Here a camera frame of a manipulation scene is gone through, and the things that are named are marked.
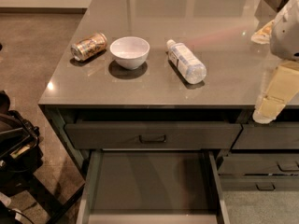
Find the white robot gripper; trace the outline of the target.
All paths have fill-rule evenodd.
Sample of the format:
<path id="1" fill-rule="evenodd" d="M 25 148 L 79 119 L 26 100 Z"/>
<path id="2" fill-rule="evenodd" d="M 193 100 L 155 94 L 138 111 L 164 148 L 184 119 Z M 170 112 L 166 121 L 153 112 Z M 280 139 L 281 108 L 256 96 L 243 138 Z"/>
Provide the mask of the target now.
<path id="1" fill-rule="evenodd" d="M 299 92 L 299 0 L 289 0 L 276 15 L 270 35 L 271 53 L 283 61 L 258 98 L 253 120 L 268 124 Z"/>

